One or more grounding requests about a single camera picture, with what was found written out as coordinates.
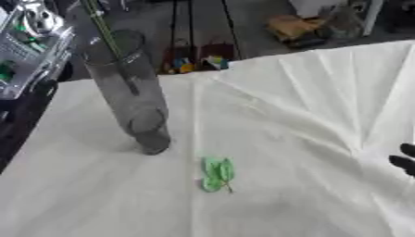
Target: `wrinkled fabric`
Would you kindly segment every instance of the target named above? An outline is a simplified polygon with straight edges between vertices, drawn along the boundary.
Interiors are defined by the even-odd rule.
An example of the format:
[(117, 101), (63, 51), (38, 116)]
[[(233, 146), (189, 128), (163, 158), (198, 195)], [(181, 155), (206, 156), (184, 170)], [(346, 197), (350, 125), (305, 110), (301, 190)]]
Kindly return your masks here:
[[(93, 81), (60, 89), (0, 177), (7, 237), (414, 236), (413, 42), (265, 56), (161, 78), (173, 143), (143, 156)], [(201, 158), (235, 190), (205, 193)]]

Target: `gray floor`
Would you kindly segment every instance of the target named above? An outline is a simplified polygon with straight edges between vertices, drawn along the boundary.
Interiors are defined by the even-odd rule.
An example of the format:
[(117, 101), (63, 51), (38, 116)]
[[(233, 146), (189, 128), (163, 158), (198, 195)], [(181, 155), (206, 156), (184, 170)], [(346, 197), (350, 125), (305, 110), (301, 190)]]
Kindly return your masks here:
[[(231, 42), (232, 37), (223, 12), (220, 0), (195, 1), (195, 42), (197, 45), (216, 42)], [(268, 18), (293, 13), (287, 0), (227, 0), (235, 30), (238, 35), (241, 49), (245, 58), (290, 53), (284, 45), (265, 31), (264, 24)], [(172, 3), (145, 4), (140, 0), (130, 3), (131, 11), (126, 13), (113, 4), (113, 11), (107, 16), (113, 29), (131, 29), (142, 32), (147, 40), (149, 51), (154, 64), (161, 62), (163, 51), (169, 46), (170, 22)], [(187, 38), (187, 8), (180, 5), (178, 20), (178, 37)], [(84, 35), (81, 42), (96, 35), (90, 20), (84, 15), (81, 8), (70, 12), (69, 19), (73, 19), (79, 26), (79, 32)], [(412, 33), (388, 34), (377, 27), (370, 37), (350, 42), (331, 42), (321, 48), (333, 48), (353, 44), (371, 44), (384, 41), (408, 39)], [(74, 58), (76, 75), (74, 80), (89, 78), (79, 56)]]

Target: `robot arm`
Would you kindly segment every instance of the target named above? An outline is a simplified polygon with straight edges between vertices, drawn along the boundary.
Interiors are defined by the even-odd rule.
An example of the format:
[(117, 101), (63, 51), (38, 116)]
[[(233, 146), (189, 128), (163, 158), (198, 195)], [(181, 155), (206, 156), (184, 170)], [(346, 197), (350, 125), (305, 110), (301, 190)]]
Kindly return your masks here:
[(53, 98), (75, 34), (43, 0), (21, 0), (0, 25), (1, 173)]
[(0, 27), (0, 100), (55, 81), (69, 61), (74, 30), (43, 0), (22, 0)]

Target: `table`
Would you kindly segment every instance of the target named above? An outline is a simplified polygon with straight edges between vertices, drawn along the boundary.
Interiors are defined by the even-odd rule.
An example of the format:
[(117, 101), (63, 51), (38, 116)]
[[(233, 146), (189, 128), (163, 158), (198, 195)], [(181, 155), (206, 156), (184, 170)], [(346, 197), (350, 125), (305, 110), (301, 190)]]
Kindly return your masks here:
[[(413, 236), (413, 42), (264, 56), (161, 77), (171, 149), (142, 156), (92, 81), (64, 83), (0, 178), (7, 237)], [(203, 156), (233, 160), (205, 193)]]

